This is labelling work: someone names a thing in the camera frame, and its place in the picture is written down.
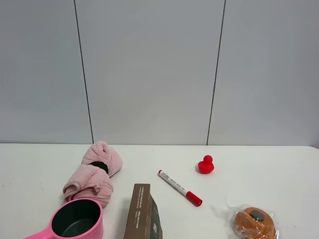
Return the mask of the red capped white marker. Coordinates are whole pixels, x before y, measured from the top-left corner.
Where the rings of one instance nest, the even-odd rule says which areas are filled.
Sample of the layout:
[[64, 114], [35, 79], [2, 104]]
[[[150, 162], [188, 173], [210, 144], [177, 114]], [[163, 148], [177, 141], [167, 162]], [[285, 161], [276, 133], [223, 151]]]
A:
[[179, 183], [173, 180], [163, 170], [160, 170], [158, 172], [158, 175], [162, 180], [164, 180], [166, 183], [172, 186], [175, 190], [177, 190], [180, 194], [182, 194], [185, 198], [187, 198], [194, 206], [200, 207], [202, 205], [202, 200], [197, 195], [192, 193], [190, 190], [185, 189], [183, 186], [181, 186]]

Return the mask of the red rubber duck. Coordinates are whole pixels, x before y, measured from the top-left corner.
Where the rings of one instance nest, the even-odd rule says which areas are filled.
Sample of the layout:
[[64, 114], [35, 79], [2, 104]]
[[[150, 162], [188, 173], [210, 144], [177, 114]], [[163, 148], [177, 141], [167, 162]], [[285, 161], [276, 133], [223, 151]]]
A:
[[203, 160], [197, 165], [201, 174], [209, 174], [214, 170], [213, 157], [211, 155], [204, 156]]

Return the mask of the orange bun in plastic wrap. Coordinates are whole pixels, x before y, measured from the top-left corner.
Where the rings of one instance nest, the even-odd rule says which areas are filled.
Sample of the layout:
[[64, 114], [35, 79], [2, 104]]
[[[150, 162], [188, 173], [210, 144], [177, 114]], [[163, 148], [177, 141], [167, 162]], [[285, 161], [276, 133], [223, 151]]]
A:
[[249, 205], [230, 208], [230, 226], [239, 239], [280, 239], [280, 226], [273, 211]]

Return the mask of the pink rolled towel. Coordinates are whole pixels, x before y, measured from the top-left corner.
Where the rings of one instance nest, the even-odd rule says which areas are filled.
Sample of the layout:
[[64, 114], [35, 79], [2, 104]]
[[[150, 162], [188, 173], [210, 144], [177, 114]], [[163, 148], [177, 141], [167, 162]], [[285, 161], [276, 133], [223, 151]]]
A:
[[120, 171], [122, 166], [120, 155], [106, 142], [92, 144], [83, 156], [79, 168], [63, 187], [64, 202], [90, 198], [105, 208], [114, 191], [111, 177]]

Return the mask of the pink pot with dark interior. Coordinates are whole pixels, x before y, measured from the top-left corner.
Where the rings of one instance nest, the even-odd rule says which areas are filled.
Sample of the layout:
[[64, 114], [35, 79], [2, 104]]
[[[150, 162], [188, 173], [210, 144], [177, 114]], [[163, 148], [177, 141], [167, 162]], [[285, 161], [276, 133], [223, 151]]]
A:
[[93, 199], [70, 201], [52, 216], [48, 228], [30, 239], [102, 239], [103, 209]]

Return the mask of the brown cardboard box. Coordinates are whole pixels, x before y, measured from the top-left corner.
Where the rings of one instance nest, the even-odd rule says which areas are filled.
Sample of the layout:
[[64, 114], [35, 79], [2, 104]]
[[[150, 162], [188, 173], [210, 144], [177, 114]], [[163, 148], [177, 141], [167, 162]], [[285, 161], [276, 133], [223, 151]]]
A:
[[150, 184], [135, 184], [133, 188], [124, 239], [162, 239], [162, 228]]

